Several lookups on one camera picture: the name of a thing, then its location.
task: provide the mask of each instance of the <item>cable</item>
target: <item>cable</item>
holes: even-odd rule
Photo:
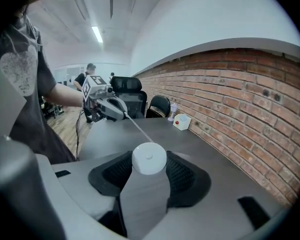
[[[80,109],[80,112],[79,112],[79,117],[75,123],[75,132],[76,132],[76,161],[79,161],[79,154],[78,154],[78,148],[79,148],[79,132],[80,132],[80,118],[82,116],[82,114],[84,112],[82,112],[82,110],[84,109],[84,105],[85,103],[82,103],[82,107]]]

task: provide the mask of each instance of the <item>person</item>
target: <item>person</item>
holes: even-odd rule
[[[27,17],[28,0],[17,11],[0,36],[0,70],[26,100],[10,137],[45,155],[51,164],[75,161],[60,137],[48,126],[39,105],[39,96],[51,103],[82,107],[83,94],[56,83],[44,56],[40,31]]]
[[[84,85],[84,82],[85,82],[85,79],[86,79],[87,75],[94,75],[95,70],[96,70],[96,66],[93,65],[92,63],[89,63],[86,66],[86,72],[81,73],[76,77],[76,79],[73,81],[73,84],[78,89],[78,91],[81,92],[82,86]],[[83,107],[83,111],[84,111],[84,115],[85,115],[85,118],[86,118],[86,122],[88,124],[92,123],[93,121],[91,120],[90,111],[85,107]]]

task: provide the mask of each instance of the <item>black office chair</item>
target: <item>black office chair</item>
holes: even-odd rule
[[[131,118],[145,118],[147,94],[141,90],[142,85],[138,78],[114,76],[110,84],[115,95],[125,102]]]
[[[152,98],[150,102],[150,106],[146,111],[146,116],[145,118],[162,118],[163,116],[151,109],[151,107],[155,107],[159,112],[161,112],[164,117],[166,118],[169,113],[170,113],[170,101],[167,97],[161,96],[161,95],[156,95]]]

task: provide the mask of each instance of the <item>white bottle cap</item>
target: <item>white bottle cap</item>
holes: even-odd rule
[[[132,165],[141,174],[153,175],[167,163],[167,153],[157,143],[147,142],[137,146],[132,153]]]

